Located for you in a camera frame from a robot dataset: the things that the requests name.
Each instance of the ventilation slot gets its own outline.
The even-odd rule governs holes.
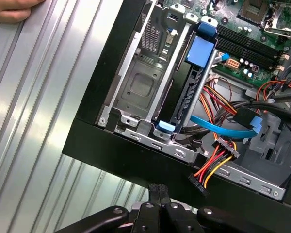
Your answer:
[[[142,35],[142,48],[157,53],[160,31],[156,30],[156,26],[152,26],[151,19],[150,17]],[[146,14],[142,14],[142,23],[145,23],[145,20]]]

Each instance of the silver metal frame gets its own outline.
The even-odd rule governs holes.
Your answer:
[[[191,163],[195,161],[197,153],[193,150],[190,150],[186,147],[183,147],[179,144],[172,143],[171,144],[165,144],[163,142],[157,141],[155,139],[152,139],[150,137],[144,136],[141,133],[135,132],[130,129],[125,129],[124,136],[133,139],[143,145],[146,145],[148,147],[154,148],[156,150],[159,150],[163,153],[172,155],[180,160],[183,160],[187,163]]]
[[[114,101],[116,99],[117,93],[119,92],[119,89],[120,89],[121,84],[122,84],[122,82],[123,82],[123,80],[125,78],[125,75],[127,73],[129,65],[130,65],[130,63],[132,61],[132,58],[133,58],[133,56],[134,56],[134,54],[135,54],[135,52],[136,52],[136,50],[138,48],[138,45],[139,45],[139,42],[141,40],[142,34],[144,33],[144,31],[146,29],[147,22],[149,21],[150,16],[151,16],[151,14],[153,12],[156,0],[149,0],[149,1],[152,2],[150,10],[149,10],[149,12],[148,12],[148,14],[147,14],[147,16],[145,18],[145,22],[142,25],[142,28],[141,28],[140,32],[135,32],[135,35],[133,37],[133,41],[131,42],[129,50],[128,50],[128,52],[126,54],[126,57],[124,59],[124,62],[123,62],[122,66],[121,66],[121,68],[120,68],[120,70],[118,72],[118,75],[121,77],[120,81],[119,81],[119,83],[118,83],[118,85],[116,87],[116,90],[114,92],[114,95],[113,95],[113,97],[111,99],[111,102],[110,102],[109,106],[104,106],[104,108],[102,110],[102,114],[101,114],[100,120],[98,122],[99,126],[105,126],[107,124],[107,122],[108,122],[109,112],[111,111],[111,108],[112,108],[112,106],[114,104]]]
[[[178,57],[178,54],[180,52],[180,49],[181,49],[182,44],[184,42],[184,39],[185,39],[186,35],[188,34],[190,26],[191,26],[191,24],[187,23],[185,25],[183,31],[182,31],[182,34],[180,36],[180,39],[179,39],[179,42],[178,42],[177,47],[175,49],[175,52],[174,52],[173,56],[170,59],[170,62],[169,62],[168,67],[167,67],[167,70],[166,70],[166,72],[165,72],[165,74],[163,76],[163,79],[161,81],[160,87],[159,87],[159,89],[158,89],[158,91],[157,91],[157,93],[155,95],[155,98],[154,98],[154,100],[152,102],[150,110],[149,110],[149,112],[148,112],[148,114],[147,114],[147,116],[145,118],[147,121],[151,121],[151,119],[153,118],[153,115],[154,115],[154,113],[155,113],[155,111],[156,111],[156,109],[158,107],[158,104],[159,104],[159,102],[161,100],[161,97],[163,95],[163,91],[165,90],[166,84],[167,84],[168,80],[170,79],[170,74],[174,69],[174,65],[175,65],[176,59]]]
[[[286,192],[284,188],[259,179],[245,171],[241,171],[234,163],[222,165],[215,174],[244,187],[248,187],[275,200],[282,200]]]

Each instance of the yellow wire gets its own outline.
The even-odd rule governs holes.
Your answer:
[[[215,93],[216,95],[217,95],[217,97],[219,97],[219,99],[223,102],[223,103],[225,103],[228,107],[230,107],[230,109],[233,111],[233,112],[237,112],[236,110],[235,110],[235,108],[232,106],[232,105],[230,105],[226,100],[225,100],[225,98],[219,93],[219,92],[217,92],[216,90],[214,90],[214,89],[212,89],[210,86],[207,86],[207,85],[205,85],[205,87],[206,88],[208,88],[209,90],[211,90],[213,93]]]
[[[236,146],[236,143],[235,142],[232,142],[233,145],[234,145],[234,150],[237,150],[237,146]]]
[[[218,166],[216,166],[214,168],[214,170],[207,176],[207,178],[205,179],[205,184],[204,187],[207,188],[207,182],[209,180],[209,178],[215,173],[216,170],[218,170],[223,164],[225,164],[226,162],[228,162],[229,160],[231,160],[231,158],[233,158],[233,156],[228,157],[227,159],[225,159],[223,162],[221,162]]]
[[[209,108],[207,106],[207,103],[205,101],[205,98],[202,95],[200,95],[199,97],[200,97],[200,100],[202,102],[202,105],[203,105],[203,107],[205,109],[205,112],[206,112],[206,114],[207,114],[210,122],[212,122],[211,113],[210,113],[210,110],[209,110]],[[216,140],[218,139],[218,134],[217,133],[213,133],[213,136],[214,136],[214,139],[216,139]]]

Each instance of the orange wire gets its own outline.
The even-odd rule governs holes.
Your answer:
[[[200,100],[201,100],[202,105],[203,105],[203,107],[204,107],[204,109],[205,109],[205,112],[206,112],[206,114],[207,114],[207,116],[208,116],[208,118],[209,118],[209,121],[210,121],[212,124],[214,124],[214,122],[212,121],[212,117],[211,117],[211,115],[210,115],[210,111],[209,111],[209,109],[208,109],[208,107],[207,107],[206,100],[204,99],[204,96],[203,96],[203,95],[200,96]],[[213,136],[214,136],[214,138],[215,138],[216,140],[218,139],[218,134],[217,134],[217,133],[213,133]]]
[[[213,157],[215,157],[215,155],[216,155],[216,153],[218,152],[218,150],[219,150],[219,145],[215,148],[215,150],[214,150],[214,152],[213,152],[213,154],[212,154],[212,156],[209,158],[209,160],[203,165],[203,167],[197,172],[197,173],[195,173],[194,174],[194,176],[195,177],[197,177],[206,167],[207,167],[207,164],[209,164],[209,162],[211,162],[211,159],[213,158]]]
[[[274,84],[274,83],[284,84],[284,83],[283,83],[284,81],[286,81],[286,80],[280,80],[280,81],[268,81],[268,82],[264,83],[264,84],[263,84],[263,85],[258,89],[258,92],[257,92],[257,95],[256,95],[256,100],[257,100],[257,101],[259,100],[259,94],[260,94],[262,88],[263,88],[266,84],[268,84],[268,85],[264,88],[264,90],[263,90],[263,94],[266,93],[266,89],[267,89],[267,87],[270,86],[271,84]]]

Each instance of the black connector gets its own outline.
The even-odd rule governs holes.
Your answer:
[[[285,90],[287,90],[290,83],[291,83],[291,78],[287,78],[285,83],[282,85],[281,92],[284,92]]]
[[[254,117],[260,117],[260,114],[249,108],[240,107],[233,117],[233,120],[236,121],[238,124],[241,124],[242,126],[251,130],[253,126],[250,123],[252,122]]]
[[[204,196],[207,197],[209,195],[209,192],[203,187],[203,185],[198,181],[198,179],[194,176],[194,174],[191,174],[189,176],[189,181],[194,185],[194,187]]]
[[[222,138],[218,138],[217,140],[215,140],[215,142],[213,143],[213,147],[216,148],[218,145],[221,145],[222,147],[224,147],[225,149],[228,150],[228,152],[230,152],[235,159],[237,159],[240,155],[237,151],[234,150],[234,148],[232,148],[226,141],[224,141]]]

